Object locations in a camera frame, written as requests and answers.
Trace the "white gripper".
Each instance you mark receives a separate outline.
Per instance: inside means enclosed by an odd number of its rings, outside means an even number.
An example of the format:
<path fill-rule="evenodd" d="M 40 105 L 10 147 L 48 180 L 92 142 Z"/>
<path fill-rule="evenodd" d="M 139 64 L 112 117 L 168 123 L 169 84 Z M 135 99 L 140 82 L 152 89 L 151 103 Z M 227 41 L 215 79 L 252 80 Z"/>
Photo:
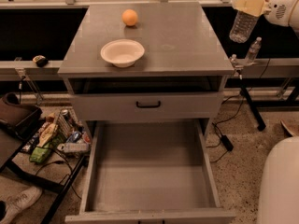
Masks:
<path fill-rule="evenodd" d="M 263 14 L 272 24 L 299 29 L 299 0 L 233 0 L 232 7 L 254 17 Z"/>

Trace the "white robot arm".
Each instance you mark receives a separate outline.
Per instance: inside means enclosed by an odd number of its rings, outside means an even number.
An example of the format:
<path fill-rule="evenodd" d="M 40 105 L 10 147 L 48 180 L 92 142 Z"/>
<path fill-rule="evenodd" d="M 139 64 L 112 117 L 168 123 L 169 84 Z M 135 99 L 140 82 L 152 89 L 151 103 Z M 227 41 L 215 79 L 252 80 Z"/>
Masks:
<path fill-rule="evenodd" d="M 298 0 L 233 0 L 235 10 L 299 29 Z M 299 224 L 299 135 L 279 141 L 268 154 L 260 186 L 257 224 Z"/>

